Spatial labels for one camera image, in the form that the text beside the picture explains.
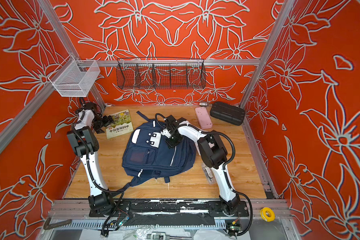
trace black mounting plate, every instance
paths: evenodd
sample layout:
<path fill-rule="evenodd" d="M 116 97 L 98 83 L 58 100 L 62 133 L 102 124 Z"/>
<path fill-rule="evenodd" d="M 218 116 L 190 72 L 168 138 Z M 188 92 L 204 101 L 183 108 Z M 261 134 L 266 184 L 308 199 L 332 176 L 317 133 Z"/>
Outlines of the black mounting plate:
<path fill-rule="evenodd" d="M 120 202 L 120 205 L 119 205 L 119 209 L 121 209 L 122 211 L 126 212 L 129 214 L 129 209 L 130 209 L 130 205 L 131 205 L 131 202 L 130 201 L 124 201 L 124 200 L 121 200 Z M 104 216 L 103 214 L 97 214 L 96 212 L 91 211 L 89 212 L 89 216 L 90 217 L 107 217 L 107 216 Z M 118 211 L 115 213 L 114 217 L 118 217 L 119 216 L 119 213 Z M 123 219 L 124 217 L 126 217 L 127 214 L 121 212 L 120 214 L 120 219 Z"/>
<path fill-rule="evenodd" d="M 223 213 L 223 210 L 221 208 L 221 201 L 209 201 L 208 210 L 211 217 L 227 217 L 227 215 Z M 247 204 L 244 201 L 240 201 L 240 204 L 237 207 L 237 211 L 238 213 L 235 213 L 233 215 L 234 217 L 248 217 L 250 215 L 248 212 Z"/>

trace white paper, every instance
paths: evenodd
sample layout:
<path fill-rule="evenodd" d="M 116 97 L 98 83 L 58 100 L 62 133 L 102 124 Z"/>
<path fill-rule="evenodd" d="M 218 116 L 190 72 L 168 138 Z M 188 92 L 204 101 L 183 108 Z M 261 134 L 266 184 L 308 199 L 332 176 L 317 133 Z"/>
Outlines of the white paper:
<path fill-rule="evenodd" d="M 217 230 L 197 230 L 193 236 L 193 240 L 230 240 L 236 239 L 234 236 L 228 237 L 224 233 Z M 250 233 L 246 232 L 244 235 L 237 237 L 238 240 L 251 240 Z"/>
<path fill-rule="evenodd" d="M 107 240 L 135 240 L 135 230 L 110 231 Z"/>
<path fill-rule="evenodd" d="M 92 229 L 83 229 L 79 240 L 104 240 L 104 236 L 101 236 L 101 231 Z"/>

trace metal tool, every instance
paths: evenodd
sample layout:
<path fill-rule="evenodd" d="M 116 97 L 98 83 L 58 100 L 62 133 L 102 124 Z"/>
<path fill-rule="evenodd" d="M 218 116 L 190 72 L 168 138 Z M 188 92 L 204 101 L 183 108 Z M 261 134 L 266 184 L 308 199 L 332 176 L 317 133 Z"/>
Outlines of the metal tool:
<path fill-rule="evenodd" d="M 170 235 L 166 235 L 164 232 L 153 232 L 152 234 L 147 235 L 147 239 L 150 239 L 150 240 L 169 240 L 169 239 L 192 240 L 192 237 L 170 236 Z"/>

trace wooden floor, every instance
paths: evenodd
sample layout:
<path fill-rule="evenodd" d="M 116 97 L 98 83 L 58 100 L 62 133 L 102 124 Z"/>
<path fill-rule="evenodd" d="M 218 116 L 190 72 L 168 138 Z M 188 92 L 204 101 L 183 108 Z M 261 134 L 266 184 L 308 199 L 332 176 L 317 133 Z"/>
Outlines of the wooden floor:
<path fill-rule="evenodd" d="M 140 111 L 148 118 L 154 118 L 155 113 L 162 113 L 164 116 L 172 114 L 176 119 L 180 117 L 186 118 L 191 124 L 199 127 L 194 108 L 195 106 L 116 106 L 107 107 L 104 114 L 109 115 L 129 109 L 134 128 L 146 122 L 136 111 Z M 245 193 L 250 198 L 266 198 L 242 127 L 234 126 L 216 118 L 211 118 L 211 120 L 213 127 L 208 130 L 213 129 L 227 134 L 235 145 L 236 156 L 228 165 L 235 189 Z M 105 133 L 95 135 L 100 144 L 99 165 L 104 180 L 110 190 L 120 189 L 132 179 L 132 177 L 126 175 L 121 166 L 122 156 L 130 133 L 111 139 L 107 139 Z M 222 139 L 229 158 L 231 156 L 230 145 L 224 138 Z M 218 186 L 217 184 L 208 184 L 201 164 L 201 157 L 197 154 L 193 168 L 171 177 L 169 184 L 166 184 L 163 178 L 151 179 L 139 186 L 130 187 L 125 191 L 124 198 L 218 198 Z M 80 164 L 68 188 L 66 197 L 87 198 L 88 195 L 89 183 L 87 175 L 84 165 Z"/>

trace yellow tape roll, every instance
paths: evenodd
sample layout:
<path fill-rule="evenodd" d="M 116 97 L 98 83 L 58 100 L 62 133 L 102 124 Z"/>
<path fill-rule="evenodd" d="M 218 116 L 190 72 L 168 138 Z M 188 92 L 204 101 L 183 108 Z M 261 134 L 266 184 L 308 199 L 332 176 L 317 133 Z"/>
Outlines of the yellow tape roll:
<path fill-rule="evenodd" d="M 269 207 L 265 207 L 260 210 L 261 218 L 264 219 L 264 221 L 272 222 L 275 220 L 275 213 L 270 209 Z"/>

